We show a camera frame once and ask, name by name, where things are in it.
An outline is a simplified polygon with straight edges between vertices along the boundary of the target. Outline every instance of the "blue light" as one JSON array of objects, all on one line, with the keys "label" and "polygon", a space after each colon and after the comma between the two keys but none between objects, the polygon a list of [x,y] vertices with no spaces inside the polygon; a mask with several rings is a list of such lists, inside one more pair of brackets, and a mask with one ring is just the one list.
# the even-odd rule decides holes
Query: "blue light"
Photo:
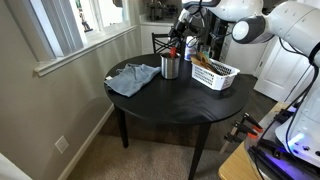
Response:
[{"label": "blue light", "polygon": [[299,133],[288,142],[288,145],[292,146],[294,143],[300,141],[302,138],[304,138],[304,134]]}]

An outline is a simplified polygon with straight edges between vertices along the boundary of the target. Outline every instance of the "electrical outlet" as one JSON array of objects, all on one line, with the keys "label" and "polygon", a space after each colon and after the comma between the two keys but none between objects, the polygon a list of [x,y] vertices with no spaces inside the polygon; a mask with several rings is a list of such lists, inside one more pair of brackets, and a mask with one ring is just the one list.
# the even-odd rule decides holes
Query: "electrical outlet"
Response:
[{"label": "electrical outlet", "polygon": [[55,143],[55,145],[60,153],[63,154],[63,152],[68,148],[69,143],[64,136],[61,136],[60,139]]}]

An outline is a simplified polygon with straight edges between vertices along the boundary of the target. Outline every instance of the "table leg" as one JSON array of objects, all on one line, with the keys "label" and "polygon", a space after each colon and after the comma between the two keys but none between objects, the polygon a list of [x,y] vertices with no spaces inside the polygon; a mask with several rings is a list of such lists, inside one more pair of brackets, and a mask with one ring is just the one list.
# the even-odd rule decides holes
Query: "table leg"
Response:
[{"label": "table leg", "polygon": [[124,111],[122,111],[120,108],[115,106],[114,109],[118,115],[118,125],[119,125],[120,134],[121,134],[122,144],[124,148],[127,148],[129,146],[129,142],[128,142],[126,117],[125,117]]},{"label": "table leg", "polygon": [[188,178],[189,180],[192,180],[196,173],[204,145],[206,144],[210,127],[211,127],[211,124],[202,124],[199,126],[196,147],[194,149],[192,164],[189,172],[189,178]]}]

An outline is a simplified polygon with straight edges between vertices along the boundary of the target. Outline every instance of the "baseboard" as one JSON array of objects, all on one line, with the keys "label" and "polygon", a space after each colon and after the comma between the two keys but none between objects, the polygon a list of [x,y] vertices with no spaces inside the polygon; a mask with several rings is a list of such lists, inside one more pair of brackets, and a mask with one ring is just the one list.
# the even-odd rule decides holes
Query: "baseboard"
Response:
[{"label": "baseboard", "polygon": [[103,117],[101,118],[101,120],[99,121],[99,123],[97,124],[97,126],[93,129],[93,131],[90,133],[90,135],[88,136],[88,138],[86,139],[86,141],[82,144],[82,146],[80,147],[80,149],[78,150],[78,152],[76,153],[76,155],[72,158],[72,160],[70,161],[70,163],[67,165],[67,167],[63,170],[63,172],[61,173],[61,175],[59,176],[58,180],[65,180],[68,178],[68,176],[70,175],[71,171],[73,170],[73,168],[76,166],[76,164],[78,163],[78,161],[80,160],[81,156],[83,155],[83,153],[87,150],[88,146],[90,145],[90,143],[92,142],[93,138],[98,134],[98,132],[100,131],[100,129],[102,128],[102,126],[105,124],[105,122],[107,121],[107,119],[110,117],[112,111],[114,110],[114,106],[113,104],[110,106],[110,108],[108,109],[108,111],[103,115]]}]

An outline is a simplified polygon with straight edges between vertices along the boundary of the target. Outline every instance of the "window sill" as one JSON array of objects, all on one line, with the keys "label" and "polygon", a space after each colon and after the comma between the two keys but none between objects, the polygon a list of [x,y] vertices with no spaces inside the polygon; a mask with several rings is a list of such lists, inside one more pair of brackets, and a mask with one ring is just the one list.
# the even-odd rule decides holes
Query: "window sill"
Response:
[{"label": "window sill", "polygon": [[58,58],[58,59],[55,59],[55,60],[52,60],[52,61],[47,61],[47,62],[41,62],[39,63],[39,65],[34,68],[34,72],[36,72],[38,74],[38,76],[44,76],[76,59],[78,59],[79,57],[105,45],[105,44],[108,44],[109,42],[112,42],[113,40],[133,31],[137,29],[137,26],[130,26],[128,28],[124,28],[124,29],[121,29],[119,31],[117,31],[116,33],[114,34],[108,34],[108,35],[105,35],[103,36],[103,40],[101,41],[101,38],[100,41],[95,41],[94,43],[90,42],[88,43],[87,46],[85,46],[84,48],[82,48],[81,50],[75,52],[75,53],[72,53],[66,57],[62,57],[62,58]]}]

